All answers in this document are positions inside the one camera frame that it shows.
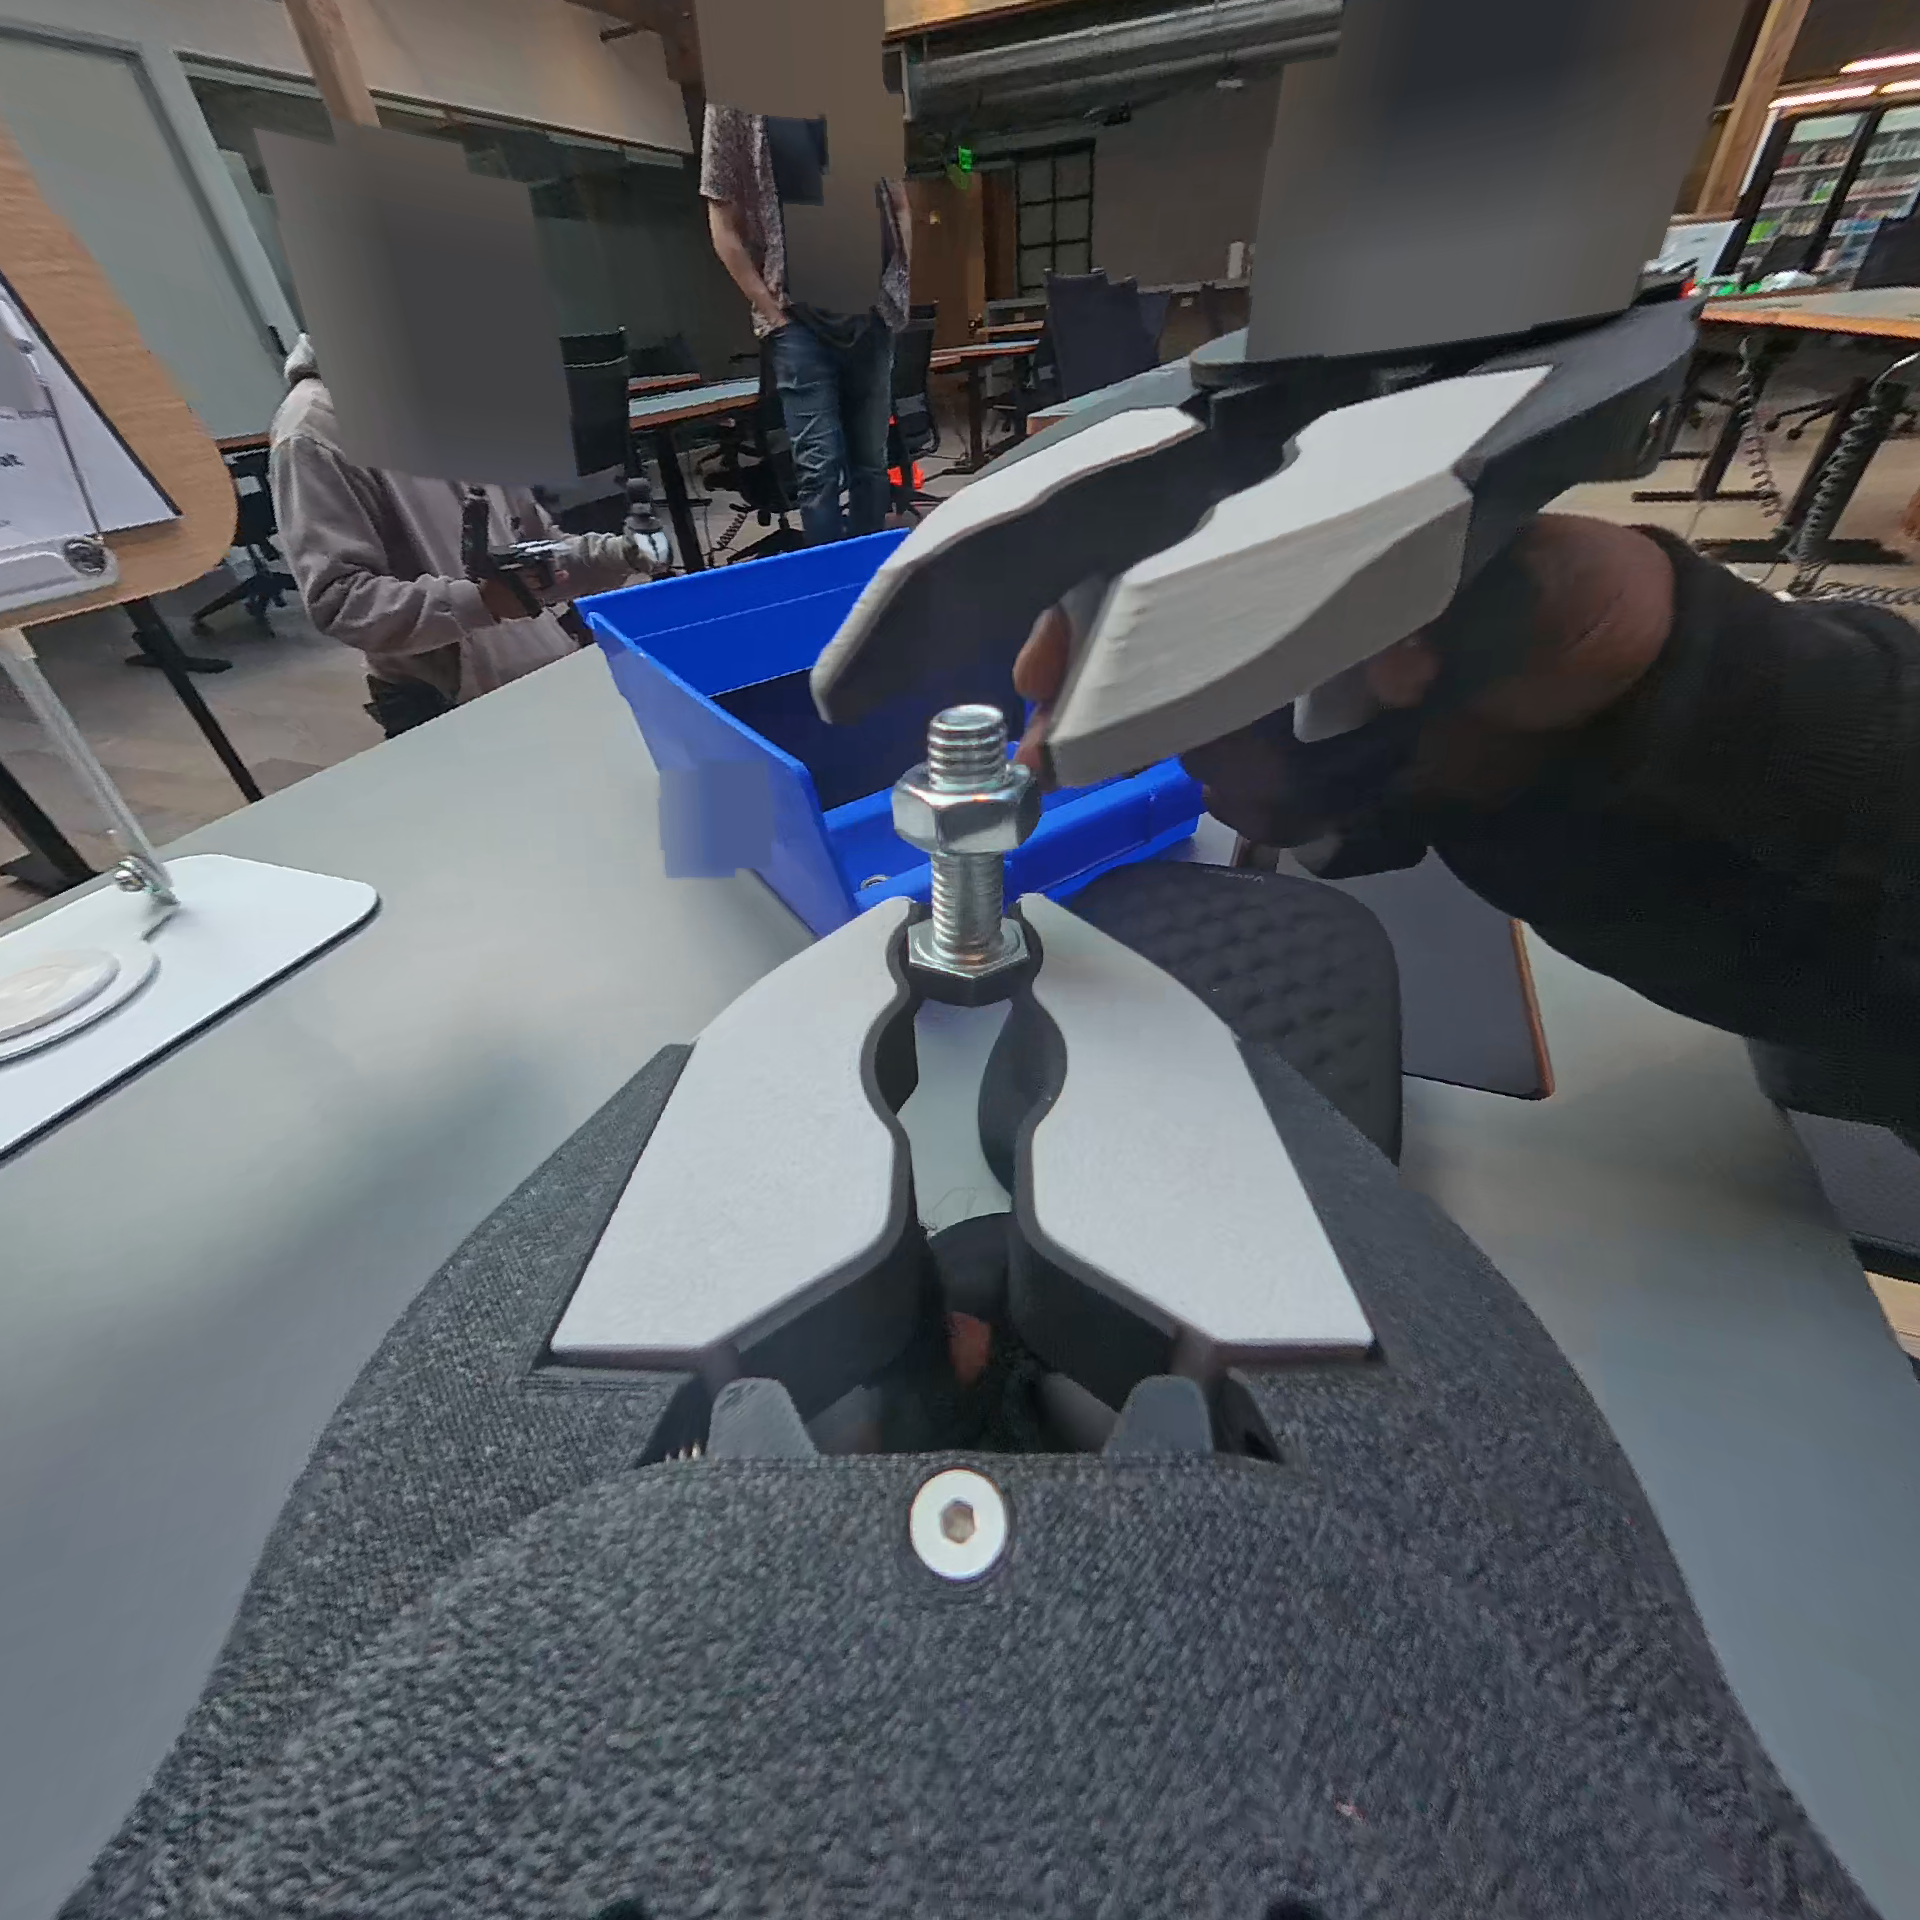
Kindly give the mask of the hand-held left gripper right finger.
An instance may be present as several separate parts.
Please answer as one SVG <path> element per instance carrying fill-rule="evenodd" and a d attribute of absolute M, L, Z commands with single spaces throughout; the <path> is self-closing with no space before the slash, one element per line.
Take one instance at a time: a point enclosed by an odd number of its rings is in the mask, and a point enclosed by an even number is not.
<path fill-rule="evenodd" d="M 1013 1006 L 1013 1333 L 1067 1450 L 1217 1450 L 1251 1376 L 1379 1333 L 1227 1021 L 1067 906 Z"/>

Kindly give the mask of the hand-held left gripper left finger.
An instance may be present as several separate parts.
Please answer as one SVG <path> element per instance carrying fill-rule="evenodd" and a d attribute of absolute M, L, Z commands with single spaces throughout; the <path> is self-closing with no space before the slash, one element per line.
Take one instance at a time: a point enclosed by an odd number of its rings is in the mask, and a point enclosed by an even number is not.
<path fill-rule="evenodd" d="M 912 1342 L 912 906 L 842 926 L 693 1042 L 548 1338 L 575 1369 L 778 1381 L 801 1418 Z"/>

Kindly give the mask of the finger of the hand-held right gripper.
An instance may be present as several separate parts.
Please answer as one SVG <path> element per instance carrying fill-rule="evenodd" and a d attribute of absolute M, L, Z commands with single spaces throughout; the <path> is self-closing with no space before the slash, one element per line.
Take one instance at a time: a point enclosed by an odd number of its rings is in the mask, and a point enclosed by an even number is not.
<path fill-rule="evenodd" d="M 1186 757 L 1441 617 L 1472 523 L 1458 465 L 1545 379 L 1458 374 L 1321 416 L 1290 465 L 1127 566 L 1051 707 L 1058 784 Z"/>
<path fill-rule="evenodd" d="M 954 670 L 1005 667 L 1035 619 L 1194 532 L 1218 438 L 1184 408 L 1079 414 L 930 512 L 861 587 L 810 673 L 851 728 Z"/>

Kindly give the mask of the blue bin with black divider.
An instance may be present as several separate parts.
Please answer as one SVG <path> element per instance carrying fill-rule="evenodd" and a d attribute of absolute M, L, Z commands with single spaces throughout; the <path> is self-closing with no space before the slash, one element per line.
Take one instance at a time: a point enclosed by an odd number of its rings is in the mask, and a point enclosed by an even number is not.
<path fill-rule="evenodd" d="M 928 856 L 897 835 L 899 777 L 927 757 L 948 707 L 994 705 L 1009 739 L 1024 707 L 1004 667 L 954 673 L 831 728 L 810 670 L 905 532 L 808 547 L 583 601 L 616 685 L 663 782 L 667 874 L 739 859 L 823 937 L 891 900 L 928 900 Z"/>

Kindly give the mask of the steel hex bolt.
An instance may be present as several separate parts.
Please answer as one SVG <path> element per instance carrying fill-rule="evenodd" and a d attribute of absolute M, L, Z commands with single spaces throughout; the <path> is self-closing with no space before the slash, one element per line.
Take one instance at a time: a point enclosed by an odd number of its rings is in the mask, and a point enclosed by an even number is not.
<path fill-rule="evenodd" d="M 916 766 L 930 769 L 937 784 L 984 787 L 1005 762 L 1023 764 L 1009 755 L 1002 709 L 961 705 L 930 717 L 927 757 Z M 905 969 L 928 1002 L 997 1003 L 1032 971 L 1024 923 L 1005 912 L 1004 864 L 1011 856 L 927 852 L 928 909 L 905 933 Z"/>

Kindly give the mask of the person's right hand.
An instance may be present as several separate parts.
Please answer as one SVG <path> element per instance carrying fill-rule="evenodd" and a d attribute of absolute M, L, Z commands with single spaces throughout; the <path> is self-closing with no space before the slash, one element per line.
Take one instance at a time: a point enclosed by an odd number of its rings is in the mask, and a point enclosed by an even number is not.
<path fill-rule="evenodd" d="M 1321 685 L 1352 728 L 1300 739 L 1291 705 L 1183 769 L 1244 843 L 1329 881 L 1396 874 L 1455 816 L 1516 797 L 1645 676 L 1672 624 L 1674 560 L 1650 532 L 1544 514 L 1431 626 Z"/>

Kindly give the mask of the black mesh office chair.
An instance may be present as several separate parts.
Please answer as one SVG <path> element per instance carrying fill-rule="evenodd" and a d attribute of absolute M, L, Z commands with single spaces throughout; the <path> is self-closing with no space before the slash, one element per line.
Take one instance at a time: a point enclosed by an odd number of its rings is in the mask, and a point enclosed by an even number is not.
<path fill-rule="evenodd" d="M 1057 401 L 1079 401 L 1162 363 L 1169 294 L 1105 272 L 1049 274 L 1045 336 Z"/>

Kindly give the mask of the wooden top desk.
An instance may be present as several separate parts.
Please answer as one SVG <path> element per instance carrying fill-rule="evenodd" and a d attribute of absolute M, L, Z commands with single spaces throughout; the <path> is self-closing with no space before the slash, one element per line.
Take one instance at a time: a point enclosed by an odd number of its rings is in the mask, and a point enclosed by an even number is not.
<path fill-rule="evenodd" d="M 1841 520 L 1892 428 L 1915 414 L 1915 290 L 1723 297 L 1699 308 L 1697 331 L 1699 342 L 1656 465 L 1676 457 L 1681 435 L 1701 408 L 1720 410 L 1717 436 L 1703 450 L 1689 488 L 1643 488 L 1632 494 L 1635 504 L 1755 508 L 1768 520 L 1765 536 L 1711 540 L 1703 548 L 1713 560 L 1780 570 L 1778 595 L 1789 601 L 1914 612 L 1914 586 L 1839 581 L 1833 572 L 1905 564 L 1905 553 L 1881 540 L 1841 536 Z M 1769 462 L 1765 396 L 1772 378 L 1803 347 L 1855 352 L 1861 362 L 1841 389 L 1826 435 L 1795 489 L 1784 491 Z"/>

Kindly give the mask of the glass door drinks fridge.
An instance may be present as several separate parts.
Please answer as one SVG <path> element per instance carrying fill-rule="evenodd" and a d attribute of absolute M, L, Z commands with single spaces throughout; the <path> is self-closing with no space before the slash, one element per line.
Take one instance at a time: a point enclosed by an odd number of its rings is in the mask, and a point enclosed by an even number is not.
<path fill-rule="evenodd" d="M 1914 89 L 1787 112 L 1762 142 L 1720 272 L 1741 290 L 1780 272 L 1849 285 L 1877 235 L 1915 203 Z"/>

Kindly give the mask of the black desk panel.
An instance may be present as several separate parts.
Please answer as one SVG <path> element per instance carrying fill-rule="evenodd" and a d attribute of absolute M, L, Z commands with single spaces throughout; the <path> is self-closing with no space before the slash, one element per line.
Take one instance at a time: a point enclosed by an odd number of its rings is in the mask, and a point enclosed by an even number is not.
<path fill-rule="evenodd" d="M 1480 900 L 1436 856 L 1332 882 L 1384 926 L 1399 965 L 1408 1077 L 1545 1100 L 1552 1064 L 1523 926 Z"/>

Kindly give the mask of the printed instruction sheet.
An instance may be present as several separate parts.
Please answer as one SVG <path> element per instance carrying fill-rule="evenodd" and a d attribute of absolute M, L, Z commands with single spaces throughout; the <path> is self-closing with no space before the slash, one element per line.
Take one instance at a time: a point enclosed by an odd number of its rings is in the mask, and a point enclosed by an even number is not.
<path fill-rule="evenodd" d="M 2 285 L 2 610 L 119 579 L 109 536 L 179 520 L 179 505 Z"/>

